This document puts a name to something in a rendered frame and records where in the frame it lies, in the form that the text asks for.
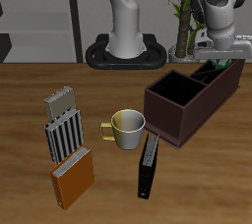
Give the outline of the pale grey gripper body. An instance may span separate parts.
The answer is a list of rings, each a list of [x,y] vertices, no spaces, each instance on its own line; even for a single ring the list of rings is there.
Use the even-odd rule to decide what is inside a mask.
[[[195,39],[194,58],[200,60],[215,59],[251,59],[252,35],[237,35],[234,43],[225,50],[216,50],[207,36]]]

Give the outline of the green book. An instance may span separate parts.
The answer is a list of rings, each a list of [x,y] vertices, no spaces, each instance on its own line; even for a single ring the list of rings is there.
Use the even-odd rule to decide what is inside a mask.
[[[221,69],[229,66],[228,59],[218,59],[216,62],[216,69]]]

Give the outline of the dark brown desk caddy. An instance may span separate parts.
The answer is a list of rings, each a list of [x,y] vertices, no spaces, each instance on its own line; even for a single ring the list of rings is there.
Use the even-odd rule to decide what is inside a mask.
[[[170,70],[145,89],[145,129],[181,148],[239,89],[243,66],[215,69],[208,60],[190,76]]]

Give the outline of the beige grey book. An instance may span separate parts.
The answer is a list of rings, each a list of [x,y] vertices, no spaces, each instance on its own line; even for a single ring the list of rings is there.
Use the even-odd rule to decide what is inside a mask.
[[[76,107],[74,90],[64,86],[49,97],[44,99],[48,120],[52,121],[67,109]]]

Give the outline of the black and white striped book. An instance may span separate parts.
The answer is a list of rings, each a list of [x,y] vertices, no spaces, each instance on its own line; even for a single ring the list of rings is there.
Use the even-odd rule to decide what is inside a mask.
[[[81,113],[71,107],[44,126],[53,162],[59,164],[84,143]]]

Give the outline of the orange book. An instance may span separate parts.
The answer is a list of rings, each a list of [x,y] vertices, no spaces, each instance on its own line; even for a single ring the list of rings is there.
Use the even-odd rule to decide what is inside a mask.
[[[68,209],[95,181],[93,156],[82,145],[50,171],[58,205]]]

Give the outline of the green pot plant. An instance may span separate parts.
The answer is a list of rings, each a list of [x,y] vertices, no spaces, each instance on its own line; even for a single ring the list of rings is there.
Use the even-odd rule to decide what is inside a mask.
[[[169,62],[198,63],[193,56],[195,37],[196,33],[206,26],[192,17],[191,0],[167,1],[174,7],[174,16],[179,21],[176,44],[169,51]]]

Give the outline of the white and yellow mug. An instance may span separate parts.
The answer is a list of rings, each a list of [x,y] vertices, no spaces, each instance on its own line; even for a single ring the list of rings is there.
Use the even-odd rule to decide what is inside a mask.
[[[114,113],[109,123],[101,123],[99,133],[103,140],[115,141],[118,147],[132,150],[139,146],[145,124],[142,113],[133,109],[123,109]],[[106,136],[103,133],[104,128],[111,128],[113,135]]]

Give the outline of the grey shelf unit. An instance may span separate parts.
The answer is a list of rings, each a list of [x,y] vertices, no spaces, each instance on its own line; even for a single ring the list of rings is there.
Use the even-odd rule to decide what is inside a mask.
[[[77,0],[0,0],[0,63],[81,63]]]

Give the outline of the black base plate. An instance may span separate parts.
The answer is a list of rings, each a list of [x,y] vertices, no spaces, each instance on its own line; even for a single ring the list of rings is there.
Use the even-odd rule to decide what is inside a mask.
[[[151,33],[143,34],[147,50],[132,59],[120,59],[105,50],[108,44],[108,34],[99,34],[86,51],[86,61],[90,67],[98,70],[154,70],[166,63],[166,50],[157,43]]]

